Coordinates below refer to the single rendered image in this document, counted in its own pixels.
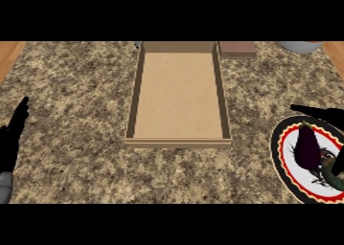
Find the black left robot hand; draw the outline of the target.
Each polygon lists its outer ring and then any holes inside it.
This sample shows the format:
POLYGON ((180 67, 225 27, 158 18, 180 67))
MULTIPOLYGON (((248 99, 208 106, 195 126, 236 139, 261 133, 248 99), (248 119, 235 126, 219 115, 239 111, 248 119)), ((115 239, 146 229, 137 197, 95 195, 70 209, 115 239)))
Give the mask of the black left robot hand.
POLYGON ((12 172, 18 160, 18 140, 28 117, 28 97, 24 97, 8 125, 0 127, 0 173, 12 172))

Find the brown rectangular block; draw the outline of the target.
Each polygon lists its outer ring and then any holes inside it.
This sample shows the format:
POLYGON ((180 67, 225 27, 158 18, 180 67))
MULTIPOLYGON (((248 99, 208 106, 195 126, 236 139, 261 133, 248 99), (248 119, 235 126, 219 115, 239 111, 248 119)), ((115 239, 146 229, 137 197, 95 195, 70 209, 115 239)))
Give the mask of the brown rectangular block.
POLYGON ((253 41, 222 41, 222 58, 251 58, 257 54, 256 43, 253 41))

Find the patterned plate with red rim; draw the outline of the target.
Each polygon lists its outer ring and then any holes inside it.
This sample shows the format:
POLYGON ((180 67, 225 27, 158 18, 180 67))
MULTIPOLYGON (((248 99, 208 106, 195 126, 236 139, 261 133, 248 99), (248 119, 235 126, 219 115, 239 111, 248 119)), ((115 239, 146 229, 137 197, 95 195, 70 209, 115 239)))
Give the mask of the patterned plate with red rim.
POLYGON ((270 136, 270 158, 279 179, 304 204, 344 204, 344 185, 331 175, 344 135, 309 116, 286 117, 270 136))

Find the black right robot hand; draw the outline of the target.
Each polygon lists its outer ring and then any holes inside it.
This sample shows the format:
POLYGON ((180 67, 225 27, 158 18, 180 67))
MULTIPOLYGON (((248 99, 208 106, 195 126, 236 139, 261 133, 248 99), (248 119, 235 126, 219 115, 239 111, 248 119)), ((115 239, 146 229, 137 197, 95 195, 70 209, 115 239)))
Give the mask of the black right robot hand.
MULTIPOLYGON (((337 129, 344 132, 344 110, 338 108, 316 108, 304 105, 291 105, 291 110, 301 112, 307 116, 325 121, 337 129)), ((341 147, 331 173, 338 175, 344 171, 344 145, 341 147)))

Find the dark purple eggplant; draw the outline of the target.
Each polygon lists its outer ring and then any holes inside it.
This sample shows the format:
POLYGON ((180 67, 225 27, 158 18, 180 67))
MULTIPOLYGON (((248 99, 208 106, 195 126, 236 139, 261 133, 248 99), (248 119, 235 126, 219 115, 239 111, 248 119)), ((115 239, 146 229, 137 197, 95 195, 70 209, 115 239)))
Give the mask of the dark purple eggplant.
POLYGON ((304 123, 298 127, 297 142, 292 149, 294 161, 307 170, 317 170, 320 164, 320 147, 312 127, 304 123))

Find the pale grey round container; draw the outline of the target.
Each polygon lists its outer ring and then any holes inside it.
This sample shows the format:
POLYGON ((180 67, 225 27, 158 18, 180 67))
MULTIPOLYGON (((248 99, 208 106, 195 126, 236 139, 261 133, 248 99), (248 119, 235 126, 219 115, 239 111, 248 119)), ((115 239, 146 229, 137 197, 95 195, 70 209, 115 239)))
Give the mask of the pale grey round container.
POLYGON ((297 54, 312 54, 319 47, 322 42, 309 41, 279 41, 281 46, 297 54))

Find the open cardboard box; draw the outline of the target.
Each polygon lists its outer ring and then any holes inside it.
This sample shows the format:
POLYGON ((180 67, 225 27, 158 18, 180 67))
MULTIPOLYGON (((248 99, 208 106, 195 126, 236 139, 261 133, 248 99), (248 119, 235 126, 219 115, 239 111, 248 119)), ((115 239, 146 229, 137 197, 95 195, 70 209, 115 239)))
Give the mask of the open cardboard box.
POLYGON ((219 44, 142 42, 124 144, 223 148, 230 142, 219 44))

